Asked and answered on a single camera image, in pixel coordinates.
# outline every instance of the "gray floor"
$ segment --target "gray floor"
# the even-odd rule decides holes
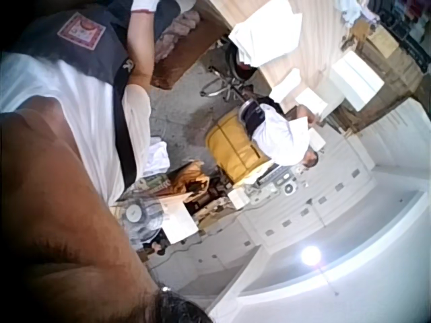
[[[192,159],[205,162],[205,171],[212,170],[216,163],[205,148],[205,135],[216,120],[240,104],[232,100],[226,103],[221,96],[202,98],[199,95],[201,88],[214,79],[207,72],[209,65],[224,67],[222,49],[214,49],[204,55],[171,91],[153,88],[150,93],[151,134],[167,142],[171,170]],[[269,94],[269,87],[259,72],[250,83],[255,86],[255,92]]]

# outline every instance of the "yellow container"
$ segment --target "yellow container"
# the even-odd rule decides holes
[[[235,186],[262,174],[271,160],[248,138],[238,108],[227,113],[208,132],[205,144]]]

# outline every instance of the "light bulb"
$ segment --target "light bulb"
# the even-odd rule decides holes
[[[316,266],[318,263],[320,263],[321,258],[321,251],[315,246],[309,246],[303,249],[301,253],[302,262],[307,266]]]

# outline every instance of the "white t-shirt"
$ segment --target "white t-shirt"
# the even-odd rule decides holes
[[[253,140],[268,157],[281,166],[296,165],[310,145],[307,118],[287,121],[272,106],[261,104],[265,121],[253,133]]]
[[[100,196],[113,205],[124,191],[124,182],[114,141],[112,86],[64,61],[5,54],[0,70],[0,112],[12,112],[32,96],[60,102],[88,175]],[[128,85],[123,108],[139,178],[150,146],[150,98],[142,87]]]

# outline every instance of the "patch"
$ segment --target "patch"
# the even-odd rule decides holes
[[[94,50],[105,29],[105,26],[77,12],[61,27],[57,35],[78,46]]]

